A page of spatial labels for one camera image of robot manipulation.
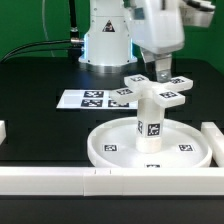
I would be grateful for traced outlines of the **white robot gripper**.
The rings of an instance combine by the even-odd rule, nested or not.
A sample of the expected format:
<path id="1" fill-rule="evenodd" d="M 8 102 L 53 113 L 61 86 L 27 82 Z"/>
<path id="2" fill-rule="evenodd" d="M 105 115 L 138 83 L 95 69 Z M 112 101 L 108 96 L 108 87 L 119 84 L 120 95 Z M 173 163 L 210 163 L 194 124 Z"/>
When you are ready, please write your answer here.
<path id="1" fill-rule="evenodd" d="M 155 61 L 157 81 L 169 82 L 172 55 L 166 53 L 184 46 L 179 0 L 130 0 L 125 19 L 133 43 L 141 47 L 143 61 Z"/>

